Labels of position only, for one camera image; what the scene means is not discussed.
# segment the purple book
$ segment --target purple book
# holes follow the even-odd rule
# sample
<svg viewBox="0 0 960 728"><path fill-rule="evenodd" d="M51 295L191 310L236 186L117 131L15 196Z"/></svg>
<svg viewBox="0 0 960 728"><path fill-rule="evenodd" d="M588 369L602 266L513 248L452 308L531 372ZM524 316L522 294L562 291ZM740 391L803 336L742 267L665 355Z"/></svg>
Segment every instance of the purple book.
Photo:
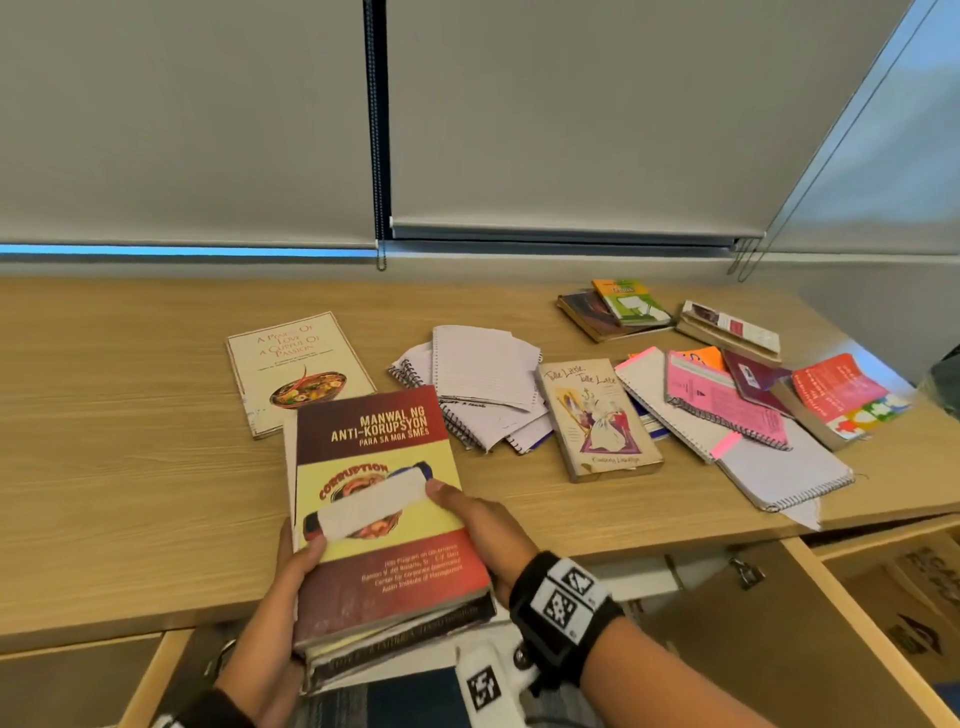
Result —
<svg viewBox="0 0 960 728"><path fill-rule="evenodd" d="M789 369L769 367L736 352L728 352L726 349L723 350L723 358L727 362L727 368L730 370L740 397L754 404L777 410L781 415L794 419L790 410L770 392L774 382L791 375Z"/></svg>

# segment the metal latch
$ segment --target metal latch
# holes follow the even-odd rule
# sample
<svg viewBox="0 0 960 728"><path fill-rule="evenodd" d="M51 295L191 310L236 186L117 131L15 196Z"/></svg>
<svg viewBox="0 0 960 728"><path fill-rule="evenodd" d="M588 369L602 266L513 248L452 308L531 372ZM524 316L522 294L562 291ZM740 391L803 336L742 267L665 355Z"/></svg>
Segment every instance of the metal latch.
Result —
<svg viewBox="0 0 960 728"><path fill-rule="evenodd" d="M736 569L736 574L740 577L740 588L744 592L751 590L766 578L763 571L736 556L730 557L730 565Z"/></svg>

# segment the pink sticky strip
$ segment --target pink sticky strip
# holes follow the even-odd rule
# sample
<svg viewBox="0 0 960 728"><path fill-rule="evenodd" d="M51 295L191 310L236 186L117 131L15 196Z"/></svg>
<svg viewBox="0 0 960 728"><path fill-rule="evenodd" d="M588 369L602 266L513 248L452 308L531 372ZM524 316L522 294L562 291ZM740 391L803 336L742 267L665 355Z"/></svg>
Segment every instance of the pink sticky strip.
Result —
<svg viewBox="0 0 960 728"><path fill-rule="evenodd" d="M739 432L731 432L729 435L727 435L727 437L717 444L716 448L710 451L710 457L712 457L714 460L719 460L730 451L730 448L732 448L742 439L743 435L741 435Z"/></svg>
<svg viewBox="0 0 960 728"><path fill-rule="evenodd" d="M648 353L654 351L656 348L657 348L657 347L650 347L650 349L645 349L645 350L643 350L643 351L640 352L640 353L635 353L635 354L634 354L633 356L631 356L629 359L627 359L627 360L624 361L624 362L621 362L620 364L617 364L617 365L616 365L615 367L613 367L613 368L614 368L614 369L619 369L620 367L625 367L625 366L627 366L630 362L632 362L632 361L637 361L639 358L641 358L642 356L646 356Z"/></svg>

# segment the wooden desk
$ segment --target wooden desk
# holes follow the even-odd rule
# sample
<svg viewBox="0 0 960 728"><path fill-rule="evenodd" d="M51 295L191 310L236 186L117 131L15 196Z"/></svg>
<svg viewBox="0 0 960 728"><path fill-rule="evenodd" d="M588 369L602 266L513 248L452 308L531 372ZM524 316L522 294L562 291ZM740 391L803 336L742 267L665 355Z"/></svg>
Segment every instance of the wooden desk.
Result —
<svg viewBox="0 0 960 728"><path fill-rule="evenodd" d="M229 334L333 310L382 390L385 367L437 324L505 328L547 361L692 348L673 332L595 345L554 306L571 286L279 280L0 279L0 652L182 627L243 613L271 577L285 516L281 438L254 441ZM779 331L785 363L853 352L794 298L657 288ZM797 533L674 441L656 474L567 482L556 442L519 457L454 443L465 490L502 500L561 554L668 552ZM960 509L960 426L926 400L842 457L859 473L823 501L826 528Z"/></svg>

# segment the wristband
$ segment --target wristband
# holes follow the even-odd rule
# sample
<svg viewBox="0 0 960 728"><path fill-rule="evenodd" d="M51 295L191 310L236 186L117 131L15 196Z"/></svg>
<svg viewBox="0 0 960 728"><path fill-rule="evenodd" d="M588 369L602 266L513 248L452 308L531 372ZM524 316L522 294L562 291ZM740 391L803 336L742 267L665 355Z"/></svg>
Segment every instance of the wristband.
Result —
<svg viewBox="0 0 960 728"><path fill-rule="evenodd" d="M623 610L595 576L550 551L534 557L510 593L510 618L546 688L579 687L587 656L618 617Z"/></svg>

